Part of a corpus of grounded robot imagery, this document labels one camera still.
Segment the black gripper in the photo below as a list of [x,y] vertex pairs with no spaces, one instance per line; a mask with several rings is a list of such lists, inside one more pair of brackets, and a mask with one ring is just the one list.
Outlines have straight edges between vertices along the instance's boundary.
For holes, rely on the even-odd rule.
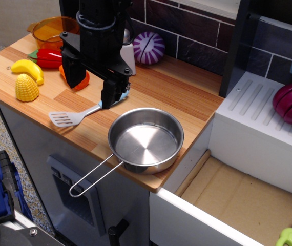
[[62,32],[60,38],[62,66],[70,88],[79,85],[90,71],[102,78],[101,108],[109,109],[130,92],[131,68],[120,51],[126,20],[115,17],[107,26],[99,26],[82,17],[77,18],[79,34]]

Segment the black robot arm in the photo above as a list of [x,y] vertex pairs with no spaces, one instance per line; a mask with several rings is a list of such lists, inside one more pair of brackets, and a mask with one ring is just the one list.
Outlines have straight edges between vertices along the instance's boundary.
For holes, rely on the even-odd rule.
[[129,87],[132,69],[121,57],[131,1],[80,1],[76,21],[79,34],[61,33],[62,66],[74,88],[89,71],[103,80],[102,108],[109,109]]

